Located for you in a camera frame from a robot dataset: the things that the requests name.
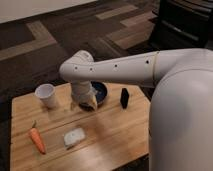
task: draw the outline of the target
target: carrot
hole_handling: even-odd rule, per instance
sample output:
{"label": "carrot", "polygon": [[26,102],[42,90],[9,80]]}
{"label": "carrot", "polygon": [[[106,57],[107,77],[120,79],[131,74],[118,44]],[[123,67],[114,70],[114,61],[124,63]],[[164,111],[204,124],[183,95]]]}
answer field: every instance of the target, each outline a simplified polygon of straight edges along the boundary
{"label": "carrot", "polygon": [[36,122],[33,124],[32,128],[29,131],[29,136],[32,139],[33,143],[36,145],[37,149],[41,154],[46,154],[44,143],[41,139],[38,129],[35,127]]}

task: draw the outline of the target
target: wooden table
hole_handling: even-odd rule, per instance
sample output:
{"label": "wooden table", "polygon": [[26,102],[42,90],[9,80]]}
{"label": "wooden table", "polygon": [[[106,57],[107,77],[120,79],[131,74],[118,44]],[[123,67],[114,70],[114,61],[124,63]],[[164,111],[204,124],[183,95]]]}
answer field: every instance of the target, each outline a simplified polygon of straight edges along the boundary
{"label": "wooden table", "polygon": [[[47,110],[33,93],[13,100],[11,170],[112,170],[148,153],[149,101],[137,86],[106,84],[108,96],[97,111],[70,110],[70,86],[56,87],[60,106]],[[121,89],[130,94],[126,110],[121,108]],[[34,121],[47,154],[41,155],[28,131]],[[66,150],[62,135],[82,127],[86,140]]]}

